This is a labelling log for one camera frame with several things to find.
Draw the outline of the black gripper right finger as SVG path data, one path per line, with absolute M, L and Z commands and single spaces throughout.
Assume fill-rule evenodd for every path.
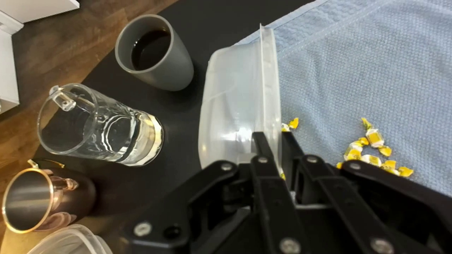
M 303 155 L 303 150 L 292 132 L 282 132 L 281 134 L 281 145 L 282 145 L 282 159 L 283 160 L 289 160 L 289 159 L 293 159 L 296 156 Z

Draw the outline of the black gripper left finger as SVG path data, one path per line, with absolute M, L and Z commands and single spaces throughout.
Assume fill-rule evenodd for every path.
M 255 131 L 255 132 L 251 134 L 251 138 L 252 138 L 251 150 L 257 156 L 264 156 L 266 159 L 272 159 L 272 150 L 269 148 L 269 143 L 266 141 L 265 134 L 261 132 L 261 131 Z

